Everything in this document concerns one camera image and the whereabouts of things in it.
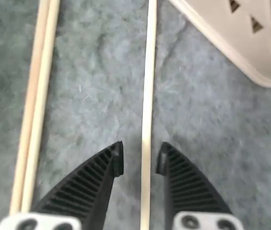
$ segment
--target black plastic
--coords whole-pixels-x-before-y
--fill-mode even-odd
[[[101,230],[115,177],[123,174],[122,142],[107,147],[60,181],[32,209],[77,217],[82,229]]]
[[[165,176],[165,229],[171,230],[180,211],[231,211],[202,172],[181,152],[164,142],[156,172]]]

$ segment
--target wooden pole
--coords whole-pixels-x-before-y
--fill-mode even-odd
[[[49,13],[46,25],[45,43],[41,60],[39,81],[37,86],[36,104],[32,125],[30,148],[26,165],[24,190],[22,197],[21,212],[30,211],[35,175],[38,164],[40,142],[45,116],[49,76],[51,71],[55,33],[59,16],[60,0],[50,0]]]
[[[44,46],[46,22],[49,11],[49,0],[41,0],[39,3],[35,26],[35,37],[31,56],[31,66],[22,120],[21,135],[19,140],[17,162],[15,167],[14,184],[10,204],[10,215],[20,211],[26,158],[29,150],[29,141],[32,130],[32,120],[35,108],[36,90],[40,71],[42,50]]]
[[[148,0],[147,40],[145,55],[143,115],[141,130],[141,225],[149,230],[150,224],[150,176],[151,129],[153,112],[153,80],[157,23],[157,0]]]

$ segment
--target floor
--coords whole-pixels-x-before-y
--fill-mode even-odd
[[[0,219],[8,214],[38,1],[0,0]],[[253,84],[159,0],[152,167],[163,141],[188,156],[247,230],[271,229],[271,89]],[[139,229],[146,0],[62,1],[35,202],[117,140],[105,230]],[[152,174],[151,229],[164,228]]]

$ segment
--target wooden stick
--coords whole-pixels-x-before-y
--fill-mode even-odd
[[[141,130],[141,225],[149,230],[150,224],[150,176],[151,129],[153,112],[153,79],[156,42],[157,0],[148,0],[147,40],[145,56],[143,115]]]
[[[29,141],[32,130],[32,120],[35,108],[36,90],[40,71],[41,56],[44,46],[49,2],[49,0],[41,0],[37,13],[35,38],[33,42],[33,50],[31,56],[30,74],[26,91],[24,115],[19,140],[17,163],[15,167],[14,184],[12,188],[10,215],[19,212],[21,206],[26,158],[29,150]]]
[[[37,96],[33,118],[32,134],[30,140],[30,148],[25,172],[21,212],[30,211],[33,198],[35,175],[38,164],[40,142],[45,116],[45,107],[47,101],[49,76],[52,64],[53,47],[55,41],[57,21],[59,16],[59,4],[60,0],[50,0],[49,13],[46,25],[45,43],[37,87]]]

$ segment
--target triangular hole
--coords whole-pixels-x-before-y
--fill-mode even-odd
[[[263,26],[254,17],[251,17],[251,25],[254,34],[263,29]]]
[[[240,4],[235,0],[229,0],[229,2],[231,12],[234,13],[240,7]]]

